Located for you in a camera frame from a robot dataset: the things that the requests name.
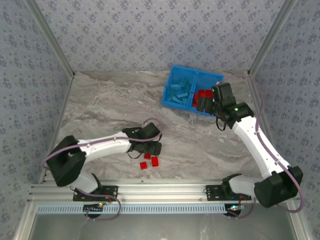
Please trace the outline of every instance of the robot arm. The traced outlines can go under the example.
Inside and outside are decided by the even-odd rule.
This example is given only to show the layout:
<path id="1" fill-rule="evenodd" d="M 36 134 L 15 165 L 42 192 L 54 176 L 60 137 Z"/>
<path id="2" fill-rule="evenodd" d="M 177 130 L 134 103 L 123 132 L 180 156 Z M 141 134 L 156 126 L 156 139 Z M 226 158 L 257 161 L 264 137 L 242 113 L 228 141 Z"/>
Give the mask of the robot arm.
<path id="1" fill-rule="evenodd" d="M 73 189 L 99 194 L 98 178 L 83 171 L 83 166 L 95 159 L 117 153 L 137 151 L 141 154 L 158 156 L 162 148 L 160 142 L 139 142 L 127 138 L 147 140 L 159 134 L 160 130 L 153 123 L 149 123 L 144 128 L 125 128 L 116 134 L 96 139 L 76 140 L 72 135 L 67 136 L 56 146 L 53 153 L 68 146 L 79 145 L 79 147 L 57 154 L 47 161 L 47 165 L 58 187 L 70 185 Z"/>
<path id="2" fill-rule="evenodd" d="M 244 102 L 236 103 L 229 83 L 216 85 L 212 91 L 214 98 L 201 97 L 197 103 L 197 111 L 205 110 L 206 113 L 216 115 L 217 121 L 221 119 L 224 122 L 224 129 L 228 125 L 245 143 L 261 172 L 261 178 L 240 174 L 224 178 L 222 183 L 224 194 L 230 199 L 234 194 L 253 196 L 266 208 L 295 197 L 298 193 L 297 187 L 277 162 L 282 163 L 299 184 L 303 177 L 301 169 L 298 166 L 291 167 L 272 146 L 262 130 L 258 129 L 263 142 L 278 160 L 275 162 L 272 159 L 257 137 L 255 130 L 257 119 L 253 111 Z"/>

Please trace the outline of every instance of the blue bin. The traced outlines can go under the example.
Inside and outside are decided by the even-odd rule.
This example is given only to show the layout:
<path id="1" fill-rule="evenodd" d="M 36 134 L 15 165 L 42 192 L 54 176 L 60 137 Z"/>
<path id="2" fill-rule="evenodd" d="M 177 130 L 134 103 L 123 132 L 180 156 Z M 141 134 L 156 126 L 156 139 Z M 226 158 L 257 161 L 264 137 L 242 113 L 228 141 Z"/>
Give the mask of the blue bin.
<path id="1" fill-rule="evenodd" d="M 182 87 L 180 90 L 173 90 L 172 87 L 177 89 L 176 85 L 179 85 L 182 80 L 187 79 L 187 86 Z M 199 71 L 192 68 L 182 67 L 182 66 L 173 66 L 171 68 L 168 80 L 163 90 L 162 95 L 162 105 L 174 108 L 174 109 L 181 109 L 190 112 L 194 112 L 197 114 L 202 114 L 206 116 L 212 116 L 205 112 L 199 112 L 195 107 L 192 107 L 192 102 L 194 99 L 195 93 L 197 93 L 200 89 L 212 89 L 212 86 L 216 85 L 217 82 L 221 82 L 224 79 L 224 75 L 206 72 L 206 71 Z M 176 97 L 179 94 L 187 93 L 188 98 L 185 99 L 183 102 L 186 104 L 181 104 L 175 102 L 172 99 L 173 94 Z"/>

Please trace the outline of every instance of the marble surface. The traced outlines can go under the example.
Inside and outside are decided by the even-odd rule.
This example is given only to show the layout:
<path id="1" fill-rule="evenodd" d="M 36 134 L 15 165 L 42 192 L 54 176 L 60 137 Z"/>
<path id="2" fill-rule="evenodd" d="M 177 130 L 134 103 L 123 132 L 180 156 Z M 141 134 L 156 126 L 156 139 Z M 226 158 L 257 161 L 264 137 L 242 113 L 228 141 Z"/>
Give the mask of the marble surface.
<path id="1" fill-rule="evenodd" d="M 89 162 L 84 169 L 100 179 L 222 179 L 234 173 L 250 177 L 260 171 L 245 144 L 230 129 L 219 131 L 214 117 L 162 106 L 168 71 L 77 72 L 57 142 L 65 136 L 94 139 L 123 128 L 138 127 L 148 118 L 162 124 L 159 167 L 141 170 L 126 153 Z M 238 102 L 252 99 L 246 80 L 229 80 Z"/>

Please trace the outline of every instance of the wall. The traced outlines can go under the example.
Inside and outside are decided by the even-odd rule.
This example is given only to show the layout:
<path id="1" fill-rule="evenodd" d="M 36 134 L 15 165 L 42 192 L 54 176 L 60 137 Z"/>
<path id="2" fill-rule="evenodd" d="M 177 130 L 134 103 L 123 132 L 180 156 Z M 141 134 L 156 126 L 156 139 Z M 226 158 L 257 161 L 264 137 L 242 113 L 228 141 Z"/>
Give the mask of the wall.
<path id="1" fill-rule="evenodd" d="M 246 70 L 283 0 L 37 0 L 75 71 Z"/>
<path id="2" fill-rule="evenodd" d="M 39 178 L 69 78 L 23 1 L 0 1 L 0 240 Z"/>
<path id="3" fill-rule="evenodd" d="M 256 79 L 276 148 L 303 170 L 305 210 L 320 239 L 320 3 L 300 0 Z"/>

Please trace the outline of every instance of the red block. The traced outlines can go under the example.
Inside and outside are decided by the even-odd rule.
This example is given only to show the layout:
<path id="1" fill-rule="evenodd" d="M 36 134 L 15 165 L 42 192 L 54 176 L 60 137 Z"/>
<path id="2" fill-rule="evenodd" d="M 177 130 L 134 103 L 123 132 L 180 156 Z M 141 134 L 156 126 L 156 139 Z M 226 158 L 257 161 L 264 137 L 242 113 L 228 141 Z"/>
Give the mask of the red block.
<path id="1" fill-rule="evenodd" d="M 199 97 L 200 97 L 200 98 L 205 98 L 205 97 L 206 97 L 206 92 L 205 92 L 204 89 L 200 89 L 200 90 L 199 90 Z"/>
<path id="2" fill-rule="evenodd" d="M 205 90 L 205 96 L 209 99 L 212 99 L 214 97 L 214 92 L 210 89 Z"/>
<path id="3" fill-rule="evenodd" d="M 157 156 L 153 156 L 151 158 L 152 167 L 158 167 L 159 166 L 159 160 Z"/>
<path id="4" fill-rule="evenodd" d="M 141 170 L 147 169 L 148 168 L 147 162 L 146 161 L 140 162 L 140 168 Z"/>
<path id="5" fill-rule="evenodd" d="M 193 96 L 193 103 L 197 105 L 198 100 L 199 100 L 199 93 L 196 92 Z"/>
<path id="6" fill-rule="evenodd" d="M 144 159 L 150 160 L 151 159 L 151 154 L 145 153 L 144 154 Z"/>

